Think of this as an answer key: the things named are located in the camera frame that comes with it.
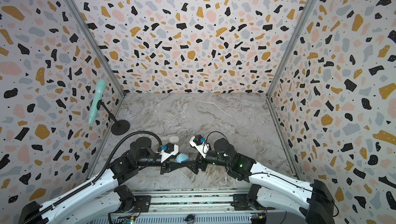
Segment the blue earbud charging case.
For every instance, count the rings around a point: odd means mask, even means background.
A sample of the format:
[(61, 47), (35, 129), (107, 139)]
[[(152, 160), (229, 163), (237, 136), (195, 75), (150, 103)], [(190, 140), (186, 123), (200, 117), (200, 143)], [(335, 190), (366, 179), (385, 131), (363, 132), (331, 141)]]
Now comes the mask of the blue earbud charging case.
[(186, 161), (189, 161), (189, 160), (190, 160), (190, 158), (186, 154), (179, 154), (176, 157), (176, 162), (177, 163), (182, 163), (182, 162), (186, 162)]

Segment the white earbud charging case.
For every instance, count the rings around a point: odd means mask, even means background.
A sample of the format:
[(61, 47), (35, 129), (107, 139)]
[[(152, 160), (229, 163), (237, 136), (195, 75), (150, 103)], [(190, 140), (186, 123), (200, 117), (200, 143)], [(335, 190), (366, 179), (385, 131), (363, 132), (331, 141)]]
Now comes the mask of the white earbud charging case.
[(179, 137), (178, 136), (171, 136), (169, 137), (169, 142), (172, 144), (176, 144), (179, 142)]

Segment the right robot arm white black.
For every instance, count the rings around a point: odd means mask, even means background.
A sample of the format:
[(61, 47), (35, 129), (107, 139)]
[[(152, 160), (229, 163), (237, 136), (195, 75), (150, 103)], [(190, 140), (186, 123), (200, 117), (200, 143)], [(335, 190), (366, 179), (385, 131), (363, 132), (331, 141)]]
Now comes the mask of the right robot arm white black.
[(220, 166), (230, 177), (250, 183), (246, 198), (255, 209), (268, 206), (282, 209), (300, 216), (308, 224), (332, 224), (339, 214), (328, 187), (320, 180), (310, 183), (276, 172), (238, 153), (226, 138), (210, 146), (203, 137), (194, 136), (190, 144), (199, 152), (197, 158), (177, 162), (194, 173), (207, 165)]

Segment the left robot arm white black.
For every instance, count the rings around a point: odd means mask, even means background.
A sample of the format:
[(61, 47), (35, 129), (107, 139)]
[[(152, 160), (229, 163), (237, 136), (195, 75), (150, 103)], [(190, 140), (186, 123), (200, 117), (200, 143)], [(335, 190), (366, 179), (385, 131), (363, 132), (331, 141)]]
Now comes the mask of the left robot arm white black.
[(147, 167), (159, 167), (160, 174), (180, 168), (198, 173), (196, 161), (171, 161), (179, 154), (172, 143), (163, 145), (158, 135), (136, 131), (126, 135), (115, 146), (102, 170), (78, 188), (38, 204), (33, 201), (21, 212), (21, 224), (84, 223), (102, 213), (136, 206), (134, 194), (124, 183)]

